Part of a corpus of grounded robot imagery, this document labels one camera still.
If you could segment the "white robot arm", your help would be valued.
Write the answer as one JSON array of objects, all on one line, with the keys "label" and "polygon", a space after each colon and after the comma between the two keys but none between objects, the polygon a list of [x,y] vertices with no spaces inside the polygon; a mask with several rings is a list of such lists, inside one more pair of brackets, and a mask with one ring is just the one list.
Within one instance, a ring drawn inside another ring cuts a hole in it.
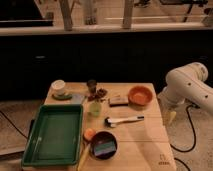
[{"label": "white robot arm", "polygon": [[213,114],[213,88],[205,84],[207,67],[193,62],[170,70],[166,74],[166,86],[157,95],[163,124],[169,125],[175,118],[175,108],[189,100],[209,114]]}]

